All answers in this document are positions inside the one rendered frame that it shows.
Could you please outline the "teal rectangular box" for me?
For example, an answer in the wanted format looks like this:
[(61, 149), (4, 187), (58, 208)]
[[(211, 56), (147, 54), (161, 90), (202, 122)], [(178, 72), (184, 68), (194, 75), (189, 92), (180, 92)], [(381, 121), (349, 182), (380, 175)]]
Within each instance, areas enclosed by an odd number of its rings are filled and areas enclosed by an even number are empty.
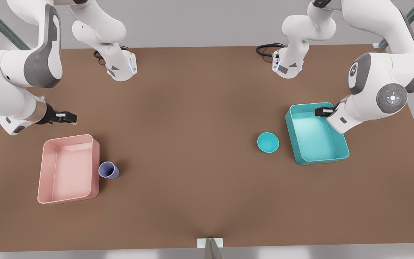
[(315, 110), (322, 107), (333, 108), (333, 105), (296, 104), (286, 113), (286, 126), (299, 165), (334, 163), (350, 156), (345, 136), (335, 131), (326, 117), (315, 116)]

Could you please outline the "pink rectangular box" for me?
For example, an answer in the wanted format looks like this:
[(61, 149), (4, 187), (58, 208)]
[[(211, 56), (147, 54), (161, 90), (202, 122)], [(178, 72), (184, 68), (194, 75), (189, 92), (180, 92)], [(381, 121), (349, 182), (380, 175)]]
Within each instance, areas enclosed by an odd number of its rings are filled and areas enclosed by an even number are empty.
[(89, 134), (45, 142), (37, 200), (61, 204), (93, 199), (99, 194), (100, 146)]

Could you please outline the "teal bowl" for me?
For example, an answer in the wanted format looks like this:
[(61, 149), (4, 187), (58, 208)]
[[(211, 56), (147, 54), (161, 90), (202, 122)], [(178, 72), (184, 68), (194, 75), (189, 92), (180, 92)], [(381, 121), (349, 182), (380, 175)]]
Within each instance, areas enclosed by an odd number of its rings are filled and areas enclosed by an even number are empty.
[(278, 137), (270, 132), (261, 133), (257, 139), (258, 148), (267, 154), (275, 152), (279, 148), (279, 144)]

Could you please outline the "purple cup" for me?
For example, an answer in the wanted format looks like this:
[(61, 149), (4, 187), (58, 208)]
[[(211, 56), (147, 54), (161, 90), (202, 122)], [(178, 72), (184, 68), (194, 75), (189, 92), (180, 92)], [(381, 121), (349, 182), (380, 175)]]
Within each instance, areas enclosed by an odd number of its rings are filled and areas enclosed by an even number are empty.
[(100, 164), (98, 168), (98, 173), (101, 177), (106, 179), (116, 179), (120, 176), (119, 169), (114, 163), (110, 161), (105, 161), (102, 164)]

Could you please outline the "silver frame post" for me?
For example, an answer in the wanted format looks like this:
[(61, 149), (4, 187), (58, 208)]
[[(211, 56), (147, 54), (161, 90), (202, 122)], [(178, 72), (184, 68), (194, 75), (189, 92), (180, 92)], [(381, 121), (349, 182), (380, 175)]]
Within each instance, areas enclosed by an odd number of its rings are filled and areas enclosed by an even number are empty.
[(378, 43), (373, 43), (374, 49), (386, 49), (388, 46), (396, 45), (399, 42), (399, 36), (405, 37), (408, 34), (412, 35), (410, 24), (414, 21), (414, 6), (407, 12), (403, 13), (398, 10), (399, 23), (397, 27), (397, 35), (393, 36), (391, 33), (383, 36), (383, 39)]
[(198, 238), (197, 247), (205, 249), (204, 259), (224, 259), (220, 248), (223, 246), (223, 238)]
[(29, 46), (0, 18), (0, 33), (20, 50), (30, 50)]

